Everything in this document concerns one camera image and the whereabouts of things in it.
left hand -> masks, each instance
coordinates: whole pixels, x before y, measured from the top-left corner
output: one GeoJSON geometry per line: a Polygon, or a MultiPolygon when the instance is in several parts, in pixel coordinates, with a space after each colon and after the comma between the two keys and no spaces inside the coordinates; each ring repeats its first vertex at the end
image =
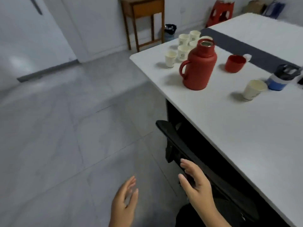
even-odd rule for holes
{"type": "Polygon", "coordinates": [[[109,227],[130,227],[134,220],[134,211],[138,202],[139,190],[136,189],[131,195],[128,205],[126,205],[126,197],[132,193],[132,187],[136,185],[136,179],[132,176],[129,180],[122,184],[112,201],[112,213],[109,227]]]}

hand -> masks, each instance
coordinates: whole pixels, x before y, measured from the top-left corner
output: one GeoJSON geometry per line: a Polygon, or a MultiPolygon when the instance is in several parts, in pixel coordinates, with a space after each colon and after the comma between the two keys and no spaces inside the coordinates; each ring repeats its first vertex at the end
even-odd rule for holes
{"type": "Polygon", "coordinates": [[[211,185],[203,171],[193,162],[181,159],[180,166],[185,169],[195,180],[195,188],[192,188],[183,174],[179,174],[179,181],[185,190],[191,205],[197,211],[201,219],[206,215],[217,211],[212,197],[211,185]]]}
{"type": "Polygon", "coordinates": [[[117,191],[112,201],[112,213],[109,227],[130,227],[134,220],[134,211],[138,202],[139,190],[136,189],[131,195],[128,205],[126,205],[126,197],[132,193],[132,187],[136,185],[136,179],[132,176],[117,191]]]}

trash can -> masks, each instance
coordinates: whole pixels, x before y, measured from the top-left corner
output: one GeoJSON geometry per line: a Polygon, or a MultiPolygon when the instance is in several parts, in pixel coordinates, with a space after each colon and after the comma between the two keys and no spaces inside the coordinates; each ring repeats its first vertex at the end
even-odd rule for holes
{"type": "Polygon", "coordinates": [[[174,24],[166,24],[164,28],[164,42],[172,41],[175,39],[175,32],[177,26],[174,24]]]}

red thermos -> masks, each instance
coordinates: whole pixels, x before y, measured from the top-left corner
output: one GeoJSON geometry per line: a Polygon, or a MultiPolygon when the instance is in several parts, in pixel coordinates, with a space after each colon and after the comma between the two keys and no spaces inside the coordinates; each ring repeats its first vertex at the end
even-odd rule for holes
{"type": "Polygon", "coordinates": [[[201,39],[197,47],[190,51],[188,60],[180,65],[180,75],[183,77],[183,84],[191,90],[202,90],[206,88],[214,65],[217,61],[217,54],[214,51],[214,41],[201,39]]]}

white door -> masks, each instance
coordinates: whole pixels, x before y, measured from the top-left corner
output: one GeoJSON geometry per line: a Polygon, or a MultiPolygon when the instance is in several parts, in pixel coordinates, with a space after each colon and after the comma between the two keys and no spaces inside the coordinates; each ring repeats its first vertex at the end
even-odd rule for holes
{"type": "Polygon", "coordinates": [[[0,81],[76,59],[43,0],[0,0],[0,19],[0,81]]]}

